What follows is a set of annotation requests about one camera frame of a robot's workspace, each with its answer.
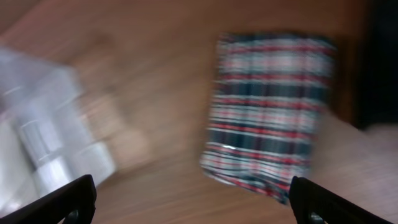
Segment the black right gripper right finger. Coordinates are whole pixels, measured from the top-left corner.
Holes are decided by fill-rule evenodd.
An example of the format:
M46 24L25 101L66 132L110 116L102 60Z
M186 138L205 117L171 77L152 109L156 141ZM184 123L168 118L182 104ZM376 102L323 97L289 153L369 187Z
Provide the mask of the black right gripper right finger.
M292 179L289 201L298 224L392 224L304 177Z

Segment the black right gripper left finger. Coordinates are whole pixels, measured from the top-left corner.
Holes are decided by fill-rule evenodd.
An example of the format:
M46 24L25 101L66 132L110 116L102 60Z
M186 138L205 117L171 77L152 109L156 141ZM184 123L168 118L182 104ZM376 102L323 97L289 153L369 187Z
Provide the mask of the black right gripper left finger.
M96 187L83 175L56 191L1 218L1 224L90 224L95 214Z

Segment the red navy plaid cloth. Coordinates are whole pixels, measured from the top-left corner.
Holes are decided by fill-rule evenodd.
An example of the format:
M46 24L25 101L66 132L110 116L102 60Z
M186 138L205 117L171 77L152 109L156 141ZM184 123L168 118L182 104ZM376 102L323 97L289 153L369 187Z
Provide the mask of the red navy plaid cloth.
M336 47L319 35L255 32L223 34L217 51L201 168L286 204L292 179L310 169Z

